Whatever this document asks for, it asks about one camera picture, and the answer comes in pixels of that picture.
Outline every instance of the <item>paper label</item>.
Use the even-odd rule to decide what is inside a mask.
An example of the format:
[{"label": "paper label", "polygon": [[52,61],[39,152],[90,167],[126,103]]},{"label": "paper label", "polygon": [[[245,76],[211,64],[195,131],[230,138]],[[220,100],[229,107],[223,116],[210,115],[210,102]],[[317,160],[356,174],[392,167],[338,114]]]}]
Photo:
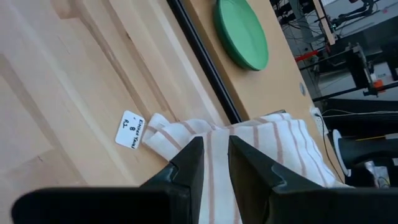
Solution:
[{"label": "paper label", "polygon": [[125,111],[120,121],[116,143],[137,149],[144,130],[145,120],[131,111]]}]

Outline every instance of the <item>white towel with brown stripes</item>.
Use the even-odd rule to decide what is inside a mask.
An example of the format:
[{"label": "white towel with brown stripes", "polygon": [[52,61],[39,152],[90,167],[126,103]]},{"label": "white towel with brown stripes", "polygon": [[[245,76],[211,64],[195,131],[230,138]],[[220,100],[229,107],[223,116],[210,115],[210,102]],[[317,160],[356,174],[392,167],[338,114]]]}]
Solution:
[{"label": "white towel with brown stripes", "polygon": [[273,160],[321,186],[341,184],[323,162],[305,122],[292,119],[287,113],[271,114],[225,128],[200,119],[169,123],[162,115],[155,114],[142,141],[168,161],[193,137],[203,137],[205,177],[200,223],[241,223],[229,179],[229,135],[239,136]]}]

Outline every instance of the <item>striped towel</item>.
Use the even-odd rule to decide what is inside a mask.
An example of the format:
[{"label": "striped towel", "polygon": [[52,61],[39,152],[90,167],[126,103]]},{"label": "striped towel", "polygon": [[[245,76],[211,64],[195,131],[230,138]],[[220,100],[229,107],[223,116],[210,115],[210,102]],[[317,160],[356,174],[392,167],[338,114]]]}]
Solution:
[{"label": "striped towel", "polygon": [[142,141],[168,161],[192,138],[203,137],[205,176],[199,223],[241,223],[229,178],[229,135],[239,136],[273,160],[321,186],[339,186],[323,162],[305,122],[292,119],[287,113],[271,114],[225,128],[200,119],[169,123],[162,115],[155,114]]}]

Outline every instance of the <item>wooden table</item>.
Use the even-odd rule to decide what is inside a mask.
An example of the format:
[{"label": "wooden table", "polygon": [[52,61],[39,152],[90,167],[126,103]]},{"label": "wooden table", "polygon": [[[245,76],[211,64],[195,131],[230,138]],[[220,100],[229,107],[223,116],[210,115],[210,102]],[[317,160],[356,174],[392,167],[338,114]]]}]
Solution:
[{"label": "wooden table", "polygon": [[326,154],[323,138],[309,113],[310,108],[314,106],[310,95],[307,90],[305,96],[300,92],[300,84],[304,85],[304,81],[270,2],[248,0],[264,29],[269,48],[268,66],[259,72],[242,70],[227,56],[213,25],[214,1],[182,0],[182,2],[243,119],[286,110],[294,118],[305,120],[310,134],[322,152],[324,161],[334,171],[331,165],[333,163],[342,177],[343,173],[329,140],[326,138],[330,159]]},{"label": "wooden table", "polygon": [[[261,72],[229,60],[210,1],[186,4],[243,118],[285,109],[307,122],[326,157],[271,6],[249,2],[269,41],[269,66]],[[1,223],[31,190],[140,185],[161,170],[167,162],[142,144],[132,150],[114,142],[125,110],[147,121],[161,113],[171,122],[229,124],[164,0],[0,0],[0,29]]]}]

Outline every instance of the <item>green plate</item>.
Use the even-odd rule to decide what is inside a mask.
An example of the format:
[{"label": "green plate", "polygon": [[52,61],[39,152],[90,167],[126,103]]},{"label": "green plate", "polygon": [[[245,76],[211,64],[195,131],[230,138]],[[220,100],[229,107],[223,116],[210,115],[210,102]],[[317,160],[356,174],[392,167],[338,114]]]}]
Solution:
[{"label": "green plate", "polygon": [[225,51],[236,64],[256,71],[267,66],[266,36],[246,0],[218,0],[213,19]]}]

